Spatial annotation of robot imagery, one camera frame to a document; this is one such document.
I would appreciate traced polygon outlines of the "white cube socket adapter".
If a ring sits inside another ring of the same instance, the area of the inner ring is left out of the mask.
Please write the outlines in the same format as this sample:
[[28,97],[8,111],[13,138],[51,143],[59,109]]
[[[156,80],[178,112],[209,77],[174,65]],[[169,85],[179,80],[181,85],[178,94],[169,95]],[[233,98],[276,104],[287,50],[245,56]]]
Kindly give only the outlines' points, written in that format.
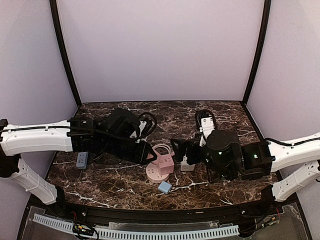
[[182,161],[181,161],[181,163],[180,163],[180,170],[182,171],[182,172],[191,172],[191,171],[194,171],[194,169],[195,169],[195,164],[188,164],[187,163],[187,160],[188,160],[188,158],[187,158],[187,156],[184,156],[183,158],[182,158]]

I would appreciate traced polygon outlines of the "pink cube socket adapter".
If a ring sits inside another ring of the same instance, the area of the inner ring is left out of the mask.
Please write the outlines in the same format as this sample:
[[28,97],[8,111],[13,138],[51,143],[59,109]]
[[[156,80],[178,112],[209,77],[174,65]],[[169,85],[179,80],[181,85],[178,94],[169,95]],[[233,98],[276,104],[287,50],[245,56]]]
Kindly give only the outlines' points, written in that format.
[[170,154],[160,155],[158,158],[158,169],[161,175],[172,174],[175,164]]

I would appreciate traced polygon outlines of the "pink round power socket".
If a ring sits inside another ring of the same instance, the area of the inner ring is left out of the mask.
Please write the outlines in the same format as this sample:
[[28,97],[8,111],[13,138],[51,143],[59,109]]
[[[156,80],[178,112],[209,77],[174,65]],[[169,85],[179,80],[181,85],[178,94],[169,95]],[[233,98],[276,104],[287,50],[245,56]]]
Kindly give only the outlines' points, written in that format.
[[157,164],[149,163],[146,167],[146,176],[152,183],[160,184],[162,181],[166,181],[170,174],[161,174]]

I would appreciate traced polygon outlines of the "small blue plug adapter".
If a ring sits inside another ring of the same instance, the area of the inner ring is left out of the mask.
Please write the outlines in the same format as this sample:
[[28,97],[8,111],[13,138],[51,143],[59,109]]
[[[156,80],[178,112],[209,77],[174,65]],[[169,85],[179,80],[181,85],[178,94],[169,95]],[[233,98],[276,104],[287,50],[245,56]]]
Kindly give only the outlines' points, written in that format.
[[168,183],[166,181],[162,181],[158,186],[158,190],[161,193],[167,195],[171,191],[172,187],[173,186],[170,183]]

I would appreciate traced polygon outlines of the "blue power strip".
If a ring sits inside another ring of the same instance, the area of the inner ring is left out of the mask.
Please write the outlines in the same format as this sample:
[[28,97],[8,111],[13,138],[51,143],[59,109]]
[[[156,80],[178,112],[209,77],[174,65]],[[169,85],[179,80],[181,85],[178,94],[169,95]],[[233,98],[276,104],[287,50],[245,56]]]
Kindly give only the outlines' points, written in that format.
[[76,160],[76,168],[79,170],[86,169],[88,158],[89,158],[89,152],[79,152]]

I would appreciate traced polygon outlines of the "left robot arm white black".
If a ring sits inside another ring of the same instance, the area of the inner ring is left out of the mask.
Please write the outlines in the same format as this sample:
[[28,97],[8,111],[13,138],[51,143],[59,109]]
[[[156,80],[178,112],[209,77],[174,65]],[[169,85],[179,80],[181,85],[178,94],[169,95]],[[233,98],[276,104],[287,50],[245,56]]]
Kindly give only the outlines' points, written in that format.
[[23,160],[23,153],[59,151],[111,154],[138,165],[156,160],[152,146],[144,141],[155,130],[156,117],[139,116],[115,108],[107,117],[73,117],[40,125],[13,125],[0,121],[0,176],[15,181],[47,206],[63,205],[64,190],[48,183]]

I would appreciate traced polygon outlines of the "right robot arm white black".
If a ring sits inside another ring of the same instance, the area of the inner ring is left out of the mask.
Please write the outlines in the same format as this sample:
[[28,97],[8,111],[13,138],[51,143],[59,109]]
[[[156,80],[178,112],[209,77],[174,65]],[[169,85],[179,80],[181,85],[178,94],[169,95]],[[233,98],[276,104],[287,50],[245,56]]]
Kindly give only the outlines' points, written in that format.
[[261,197],[268,201],[284,202],[320,176],[319,133],[286,142],[265,138],[241,145],[236,132],[215,129],[208,136],[190,140],[172,138],[170,143],[178,162],[204,163],[229,181],[257,180],[300,164],[291,175],[262,190]]

